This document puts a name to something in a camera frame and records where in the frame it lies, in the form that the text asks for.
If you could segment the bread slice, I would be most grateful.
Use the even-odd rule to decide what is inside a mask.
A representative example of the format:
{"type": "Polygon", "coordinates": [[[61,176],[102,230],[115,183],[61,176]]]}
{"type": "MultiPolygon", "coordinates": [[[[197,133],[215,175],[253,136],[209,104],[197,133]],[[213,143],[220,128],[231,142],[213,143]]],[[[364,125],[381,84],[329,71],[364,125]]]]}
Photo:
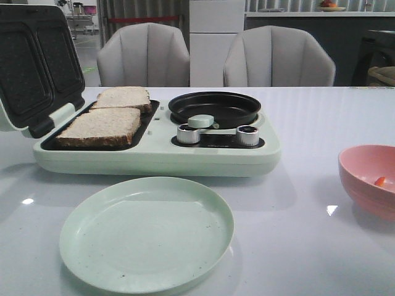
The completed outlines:
{"type": "Polygon", "coordinates": [[[149,92],[142,86],[117,86],[98,94],[92,109],[136,108],[142,113],[152,110],[149,92]]]}
{"type": "Polygon", "coordinates": [[[64,147],[122,147],[132,143],[140,125],[139,109],[93,109],[74,119],[56,141],[64,147]]]}

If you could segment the pink bowl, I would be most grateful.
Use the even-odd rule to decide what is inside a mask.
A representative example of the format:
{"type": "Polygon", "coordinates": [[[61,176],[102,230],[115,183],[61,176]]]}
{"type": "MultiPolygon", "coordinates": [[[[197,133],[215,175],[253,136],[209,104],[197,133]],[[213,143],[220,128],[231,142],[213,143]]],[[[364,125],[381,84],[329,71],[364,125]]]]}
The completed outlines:
{"type": "Polygon", "coordinates": [[[360,145],[338,156],[339,176],[344,190],[361,208],[384,220],[394,221],[394,147],[360,145]],[[383,187],[374,185],[381,176],[383,187]]]}

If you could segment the mint green sandwich maker lid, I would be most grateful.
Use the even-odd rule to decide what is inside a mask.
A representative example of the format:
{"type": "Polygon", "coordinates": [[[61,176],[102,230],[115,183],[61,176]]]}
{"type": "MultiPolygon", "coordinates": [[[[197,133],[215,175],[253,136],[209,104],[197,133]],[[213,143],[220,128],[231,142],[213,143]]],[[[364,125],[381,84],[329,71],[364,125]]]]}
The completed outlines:
{"type": "Polygon", "coordinates": [[[41,138],[84,106],[84,89],[64,13],[1,4],[1,130],[41,138]]]}

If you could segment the orange shrimp piece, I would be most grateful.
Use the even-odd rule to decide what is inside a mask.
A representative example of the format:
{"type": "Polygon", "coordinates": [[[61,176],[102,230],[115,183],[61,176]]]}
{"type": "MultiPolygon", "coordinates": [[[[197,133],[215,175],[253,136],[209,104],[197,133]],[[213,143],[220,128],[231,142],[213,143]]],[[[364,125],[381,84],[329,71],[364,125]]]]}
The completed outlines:
{"type": "Polygon", "coordinates": [[[384,176],[381,176],[374,182],[374,185],[383,187],[385,184],[385,180],[386,180],[386,178],[384,176]]]}

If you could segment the mint green breakfast maker base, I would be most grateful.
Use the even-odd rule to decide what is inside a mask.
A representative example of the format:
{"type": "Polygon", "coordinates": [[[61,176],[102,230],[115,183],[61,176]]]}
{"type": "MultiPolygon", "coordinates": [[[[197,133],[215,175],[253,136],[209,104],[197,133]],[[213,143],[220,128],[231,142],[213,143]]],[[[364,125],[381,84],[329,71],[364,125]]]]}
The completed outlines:
{"type": "Polygon", "coordinates": [[[272,171],[281,157],[278,137],[267,116],[260,113],[254,126],[263,146],[251,148],[181,147],[172,142],[177,124],[170,119],[165,100],[154,101],[153,114],[142,123],[137,144],[124,150],[64,150],[54,138],[87,111],[87,103],[33,146],[39,166],[56,173],[146,176],[259,176],[272,171]]]}

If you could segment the left silver control knob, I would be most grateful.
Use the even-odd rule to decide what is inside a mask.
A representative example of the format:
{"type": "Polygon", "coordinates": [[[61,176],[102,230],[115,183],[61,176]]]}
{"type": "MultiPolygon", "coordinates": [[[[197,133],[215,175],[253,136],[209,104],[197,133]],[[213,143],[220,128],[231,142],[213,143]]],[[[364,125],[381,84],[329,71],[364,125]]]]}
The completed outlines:
{"type": "Polygon", "coordinates": [[[187,123],[177,128],[177,141],[181,144],[197,144],[201,140],[201,132],[198,128],[190,127],[187,123]]]}

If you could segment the silver control knob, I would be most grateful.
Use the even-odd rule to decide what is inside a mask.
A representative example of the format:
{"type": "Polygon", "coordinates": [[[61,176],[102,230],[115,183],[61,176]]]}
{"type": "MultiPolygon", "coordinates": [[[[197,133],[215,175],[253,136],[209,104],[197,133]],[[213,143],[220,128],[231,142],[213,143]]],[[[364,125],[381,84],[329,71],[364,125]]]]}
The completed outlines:
{"type": "Polygon", "coordinates": [[[190,127],[187,123],[177,128],[177,141],[181,144],[197,144],[201,140],[201,132],[198,128],[190,127]]]}
{"type": "Polygon", "coordinates": [[[249,125],[238,126],[235,136],[236,142],[241,146],[256,146],[260,141],[258,128],[249,125]]]}

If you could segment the black round frying pan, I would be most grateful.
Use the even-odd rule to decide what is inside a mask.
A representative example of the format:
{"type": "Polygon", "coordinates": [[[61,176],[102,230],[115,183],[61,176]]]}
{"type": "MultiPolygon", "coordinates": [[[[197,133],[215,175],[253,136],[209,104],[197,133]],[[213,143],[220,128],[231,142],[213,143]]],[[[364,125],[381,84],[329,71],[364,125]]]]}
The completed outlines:
{"type": "Polygon", "coordinates": [[[168,103],[168,108],[175,123],[186,123],[195,115],[211,115],[224,130],[255,122],[261,104],[245,94],[202,91],[180,95],[168,103]]]}

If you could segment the right silver control knob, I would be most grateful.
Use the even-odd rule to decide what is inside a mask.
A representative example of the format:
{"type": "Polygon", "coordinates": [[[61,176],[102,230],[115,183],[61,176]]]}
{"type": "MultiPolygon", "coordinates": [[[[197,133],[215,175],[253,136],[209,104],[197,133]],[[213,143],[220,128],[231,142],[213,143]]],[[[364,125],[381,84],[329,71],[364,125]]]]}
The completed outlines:
{"type": "Polygon", "coordinates": [[[260,141],[258,128],[249,125],[238,126],[235,136],[236,142],[241,146],[256,146],[260,141]]]}

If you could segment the mint green round plate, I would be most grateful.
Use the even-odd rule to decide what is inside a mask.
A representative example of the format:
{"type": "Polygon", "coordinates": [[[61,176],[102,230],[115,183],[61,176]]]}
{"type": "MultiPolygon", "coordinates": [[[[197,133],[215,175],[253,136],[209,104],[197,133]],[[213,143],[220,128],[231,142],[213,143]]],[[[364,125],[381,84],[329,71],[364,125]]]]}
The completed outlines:
{"type": "Polygon", "coordinates": [[[198,283],[222,259],[234,218],[212,189],[182,178],[118,183],[66,219],[59,250],[69,271],[109,292],[147,295],[198,283]]]}

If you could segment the left grey upholstered chair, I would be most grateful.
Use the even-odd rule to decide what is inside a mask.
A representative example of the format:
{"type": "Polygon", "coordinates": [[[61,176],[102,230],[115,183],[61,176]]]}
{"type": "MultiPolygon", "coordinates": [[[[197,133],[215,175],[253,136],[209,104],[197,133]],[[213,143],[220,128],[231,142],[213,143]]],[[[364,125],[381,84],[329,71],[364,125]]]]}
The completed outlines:
{"type": "Polygon", "coordinates": [[[102,86],[189,86],[190,59],[180,29],[159,23],[117,30],[97,56],[102,86]]]}

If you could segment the right grey upholstered chair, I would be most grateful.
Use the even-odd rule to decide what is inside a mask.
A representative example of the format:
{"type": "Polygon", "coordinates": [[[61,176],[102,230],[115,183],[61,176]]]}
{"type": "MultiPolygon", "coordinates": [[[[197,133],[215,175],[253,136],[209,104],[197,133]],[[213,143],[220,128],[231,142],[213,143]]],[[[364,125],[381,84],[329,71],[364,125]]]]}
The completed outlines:
{"type": "Polygon", "coordinates": [[[335,75],[335,63],[310,33],[268,25],[236,35],[223,66],[223,85],[333,86],[335,75]]]}

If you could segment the white cabinet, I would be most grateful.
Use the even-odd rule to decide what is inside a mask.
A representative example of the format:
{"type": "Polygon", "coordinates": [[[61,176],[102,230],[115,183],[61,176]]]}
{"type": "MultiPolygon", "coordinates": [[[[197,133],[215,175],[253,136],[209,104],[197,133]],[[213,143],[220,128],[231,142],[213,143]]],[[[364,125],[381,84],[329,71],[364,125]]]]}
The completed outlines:
{"type": "Polygon", "coordinates": [[[245,1],[190,1],[192,87],[223,86],[223,67],[235,36],[244,30],[245,1]]]}

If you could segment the dark grey counter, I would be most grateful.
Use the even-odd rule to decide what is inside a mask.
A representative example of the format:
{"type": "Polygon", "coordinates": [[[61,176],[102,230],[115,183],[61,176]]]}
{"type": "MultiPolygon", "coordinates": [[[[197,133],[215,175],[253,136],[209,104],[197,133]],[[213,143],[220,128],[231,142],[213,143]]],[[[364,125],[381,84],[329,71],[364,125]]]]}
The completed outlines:
{"type": "Polygon", "coordinates": [[[370,67],[394,65],[394,12],[248,12],[244,28],[309,32],[336,65],[335,86],[368,85],[370,67]]]}

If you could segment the fruit plate on counter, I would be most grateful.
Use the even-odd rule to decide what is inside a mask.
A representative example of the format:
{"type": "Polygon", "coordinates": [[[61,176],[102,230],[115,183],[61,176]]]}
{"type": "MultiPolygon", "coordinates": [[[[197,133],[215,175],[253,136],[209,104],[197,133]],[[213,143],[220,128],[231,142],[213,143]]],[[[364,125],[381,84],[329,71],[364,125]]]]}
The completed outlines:
{"type": "Polygon", "coordinates": [[[339,6],[336,2],[331,0],[323,0],[317,6],[317,9],[322,12],[344,12],[346,7],[339,6]]]}

